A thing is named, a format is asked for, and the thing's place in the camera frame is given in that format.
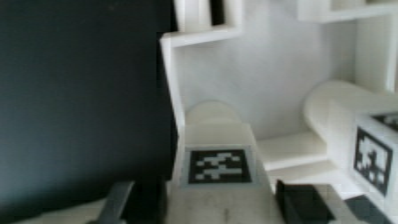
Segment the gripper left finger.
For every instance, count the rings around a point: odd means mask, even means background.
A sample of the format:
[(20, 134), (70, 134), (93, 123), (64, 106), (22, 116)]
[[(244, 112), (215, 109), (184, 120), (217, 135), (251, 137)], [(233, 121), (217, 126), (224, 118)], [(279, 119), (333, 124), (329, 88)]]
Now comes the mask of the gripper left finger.
[(88, 224), (166, 224), (168, 184), (162, 179), (118, 182), (98, 218)]

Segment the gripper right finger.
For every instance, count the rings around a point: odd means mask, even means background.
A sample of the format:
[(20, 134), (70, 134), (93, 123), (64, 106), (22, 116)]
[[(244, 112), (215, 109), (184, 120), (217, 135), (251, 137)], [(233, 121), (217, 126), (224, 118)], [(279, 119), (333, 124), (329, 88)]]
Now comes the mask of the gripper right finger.
[(276, 199), (287, 224), (329, 224), (336, 220), (313, 185), (278, 181)]

